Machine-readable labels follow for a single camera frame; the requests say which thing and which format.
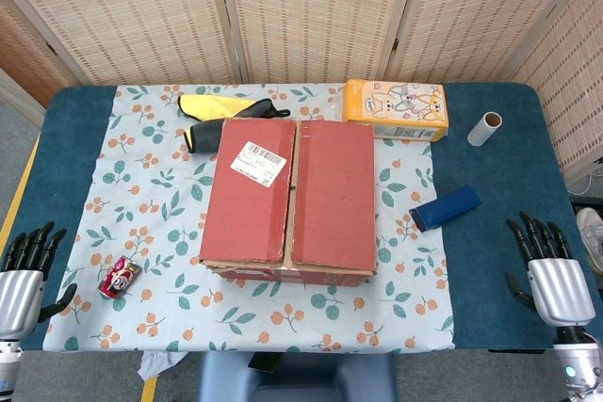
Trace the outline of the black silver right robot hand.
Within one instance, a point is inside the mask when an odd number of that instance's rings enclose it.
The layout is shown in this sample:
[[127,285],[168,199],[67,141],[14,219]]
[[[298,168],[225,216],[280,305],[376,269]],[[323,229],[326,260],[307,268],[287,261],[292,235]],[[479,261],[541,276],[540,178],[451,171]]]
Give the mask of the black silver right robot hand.
[[521,289],[514,274],[505,274],[514,299],[553,328],[585,327],[595,318],[595,306],[579,261],[574,259],[564,231],[522,212],[522,224],[507,226],[523,258],[530,291]]

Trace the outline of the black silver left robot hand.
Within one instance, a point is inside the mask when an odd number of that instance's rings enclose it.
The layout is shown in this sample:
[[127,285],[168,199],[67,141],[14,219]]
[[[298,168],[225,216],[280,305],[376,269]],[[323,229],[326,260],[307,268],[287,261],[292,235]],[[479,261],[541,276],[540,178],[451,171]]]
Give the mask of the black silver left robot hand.
[[19,233],[7,246],[1,262],[1,346],[15,348],[39,323],[65,310],[73,301],[77,284],[70,283],[62,298],[43,307],[50,276],[64,229],[53,233],[46,223],[29,233]]

